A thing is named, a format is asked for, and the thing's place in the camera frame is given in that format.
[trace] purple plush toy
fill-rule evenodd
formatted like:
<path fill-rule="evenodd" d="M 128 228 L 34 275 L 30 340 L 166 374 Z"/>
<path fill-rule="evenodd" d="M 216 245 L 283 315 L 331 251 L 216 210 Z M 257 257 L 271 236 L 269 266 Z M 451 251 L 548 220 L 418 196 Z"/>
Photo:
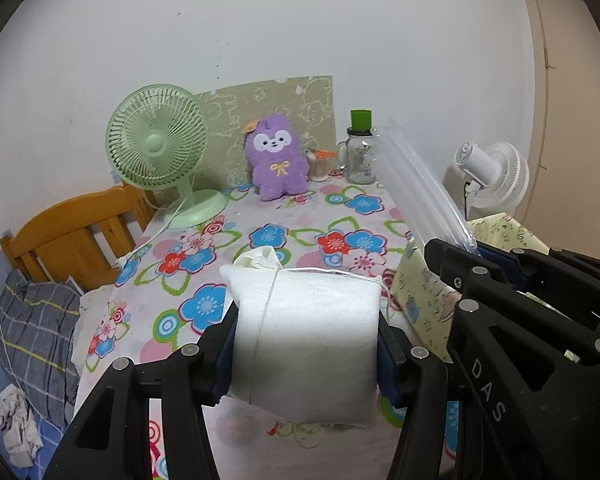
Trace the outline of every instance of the purple plush toy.
<path fill-rule="evenodd" d="M 247 135 L 244 155 L 253 166 L 253 184 L 260 188 L 261 200 L 307 192 L 309 163 L 284 115 L 274 114 L 259 121 Z"/>

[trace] embroidered bow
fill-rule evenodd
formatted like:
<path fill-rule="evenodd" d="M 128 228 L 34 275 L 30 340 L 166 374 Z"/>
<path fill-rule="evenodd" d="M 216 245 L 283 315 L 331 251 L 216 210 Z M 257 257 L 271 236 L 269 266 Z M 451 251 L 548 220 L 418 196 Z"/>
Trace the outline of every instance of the embroidered bow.
<path fill-rule="evenodd" d="M 272 164 L 271 166 L 269 166 L 269 169 L 271 171 L 278 170 L 278 174 L 276 176 L 280 176 L 280 175 L 286 175 L 286 174 L 288 174 L 286 172 L 285 168 L 288 168 L 289 166 L 291 166 L 291 163 L 288 160 L 283 160 L 279 164 Z"/>

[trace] wooden headboard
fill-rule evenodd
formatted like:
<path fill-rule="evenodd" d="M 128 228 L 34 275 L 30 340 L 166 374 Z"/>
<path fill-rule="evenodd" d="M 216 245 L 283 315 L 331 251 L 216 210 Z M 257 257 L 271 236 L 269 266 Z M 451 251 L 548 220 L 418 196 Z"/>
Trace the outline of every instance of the wooden headboard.
<path fill-rule="evenodd" d="M 115 282 L 120 270 L 109 265 L 89 227 L 99 227 L 116 257 L 124 256 L 134 248 L 121 218 L 128 212 L 135 215 L 143 231 L 154 213 L 139 189 L 112 187 L 50 207 L 13 238 L 1 238 L 0 245 L 13 268 L 36 282 L 48 281 L 39 258 L 55 282 L 64 282 L 71 275 L 81 287 L 93 290 Z"/>

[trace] plastic bag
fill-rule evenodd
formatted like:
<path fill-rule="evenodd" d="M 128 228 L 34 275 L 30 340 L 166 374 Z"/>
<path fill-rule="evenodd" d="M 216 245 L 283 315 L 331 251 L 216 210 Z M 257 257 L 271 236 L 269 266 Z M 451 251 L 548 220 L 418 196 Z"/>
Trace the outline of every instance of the plastic bag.
<path fill-rule="evenodd" d="M 396 124 L 378 128 L 373 149 L 368 154 L 376 175 L 394 199 L 407 227 L 422 249 L 432 238 L 440 238 L 477 254 L 474 235 L 456 204 L 407 138 L 407 131 Z"/>

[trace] gray plaid fabric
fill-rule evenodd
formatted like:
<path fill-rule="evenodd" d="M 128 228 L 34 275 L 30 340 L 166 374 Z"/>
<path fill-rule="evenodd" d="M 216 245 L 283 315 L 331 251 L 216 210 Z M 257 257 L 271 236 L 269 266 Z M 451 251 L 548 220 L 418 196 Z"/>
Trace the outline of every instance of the gray plaid fabric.
<path fill-rule="evenodd" d="M 42 416 L 60 428 L 69 422 L 66 406 L 75 404 L 78 391 L 71 352 L 79 313 L 75 290 L 61 283 L 29 283 L 19 270 L 9 273 L 0 296 L 2 368 L 15 376 L 13 383 L 20 384 Z"/>

